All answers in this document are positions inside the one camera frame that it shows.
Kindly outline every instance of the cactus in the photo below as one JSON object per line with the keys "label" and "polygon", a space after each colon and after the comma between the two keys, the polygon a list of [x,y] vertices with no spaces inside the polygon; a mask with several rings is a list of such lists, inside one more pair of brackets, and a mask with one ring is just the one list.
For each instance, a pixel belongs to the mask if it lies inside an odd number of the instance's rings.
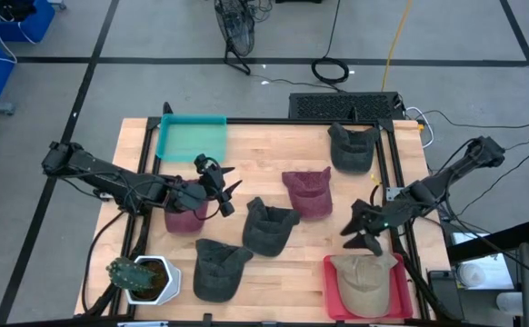
{"label": "cactus", "polygon": [[124,290],[141,292],[153,288],[152,278],[155,273],[127,258],[116,258],[106,270],[109,272],[111,282]]}

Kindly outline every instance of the tan cap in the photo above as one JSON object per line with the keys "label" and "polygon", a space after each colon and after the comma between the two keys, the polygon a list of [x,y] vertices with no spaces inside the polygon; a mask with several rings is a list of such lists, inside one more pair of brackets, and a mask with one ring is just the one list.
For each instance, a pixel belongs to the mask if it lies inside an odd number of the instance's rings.
{"label": "tan cap", "polygon": [[337,285],[345,308],[360,317],[378,318],[390,309],[390,269],[398,261],[390,253],[334,255]]}

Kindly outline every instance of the concrete floor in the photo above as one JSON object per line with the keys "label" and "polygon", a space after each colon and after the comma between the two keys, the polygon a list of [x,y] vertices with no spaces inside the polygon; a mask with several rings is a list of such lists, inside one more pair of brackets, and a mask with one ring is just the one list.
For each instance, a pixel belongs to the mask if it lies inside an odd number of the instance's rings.
{"label": "concrete floor", "polygon": [[[23,63],[13,71],[1,99],[15,103],[17,112],[10,117],[0,115],[0,302],[45,186],[40,162],[49,143],[59,140],[65,129],[110,5],[118,3],[102,57],[217,58],[225,48],[212,1],[66,3],[68,9],[56,14],[40,45],[11,45]],[[331,56],[385,59],[404,4],[402,0],[343,0]],[[529,0],[509,0],[508,4],[529,44]],[[249,57],[323,55],[335,6],[335,0],[321,5],[276,5],[270,19],[255,27],[255,49]],[[46,59],[41,63],[40,57],[70,57],[67,61],[71,64],[45,63]],[[529,67],[499,0],[415,1],[394,58],[472,60],[471,67],[440,62],[393,66],[386,89],[399,92],[406,106],[440,110],[457,123],[529,123]],[[521,64],[480,66],[483,60]],[[289,84],[262,85],[261,79],[223,64],[197,63],[98,64],[73,141],[111,160],[122,119],[159,115],[164,101],[178,114],[286,117],[290,93],[324,91]],[[270,78],[314,83],[306,62],[252,68]],[[382,66],[355,65],[350,69],[355,74],[340,87],[356,92],[379,90]],[[528,139],[526,129],[454,127],[440,115],[428,118],[435,142],[425,153],[434,169],[474,136],[491,135],[504,147]],[[507,153],[501,167],[464,178],[452,189],[454,208],[462,210],[528,154],[529,147],[520,146]],[[66,184],[56,184],[9,322],[72,316],[98,210],[94,199]],[[463,218],[490,231],[529,221],[529,161],[470,207]],[[511,325],[511,318],[494,308],[494,293],[488,294],[464,294],[467,319]]]}

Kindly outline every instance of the green tray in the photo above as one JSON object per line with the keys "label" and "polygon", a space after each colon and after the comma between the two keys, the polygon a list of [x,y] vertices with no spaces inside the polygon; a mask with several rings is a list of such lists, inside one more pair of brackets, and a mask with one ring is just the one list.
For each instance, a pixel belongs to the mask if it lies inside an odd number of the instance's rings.
{"label": "green tray", "polygon": [[222,162],[226,155],[226,117],[164,114],[155,154],[173,163],[192,163],[199,154]]}

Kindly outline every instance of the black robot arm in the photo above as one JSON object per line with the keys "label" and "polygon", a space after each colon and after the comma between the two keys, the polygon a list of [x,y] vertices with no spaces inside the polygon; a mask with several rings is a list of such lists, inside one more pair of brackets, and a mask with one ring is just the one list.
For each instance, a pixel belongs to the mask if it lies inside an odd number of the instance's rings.
{"label": "black robot arm", "polygon": [[181,176],[134,173],[92,156],[80,144],[52,142],[42,162],[44,173],[50,177],[78,178],[100,193],[108,193],[122,210],[142,213],[150,207],[164,208],[170,213],[198,209],[204,201],[217,200],[222,216],[235,211],[229,202],[239,181],[224,190],[224,174],[234,168],[221,168],[214,159],[203,154],[194,161],[200,174],[197,183]]}
{"label": "black robot arm", "polygon": [[341,235],[356,233],[346,248],[367,248],[376,255],[382,249],[376,237],[419,216],[425,216],[445,199],[450,185],[477,168],[497,167],[504,160],[504,149],[490,137],[473,139],[464,157],[441,172],[406,186],[384,207],[357,200],[352,205],[352,220]]}

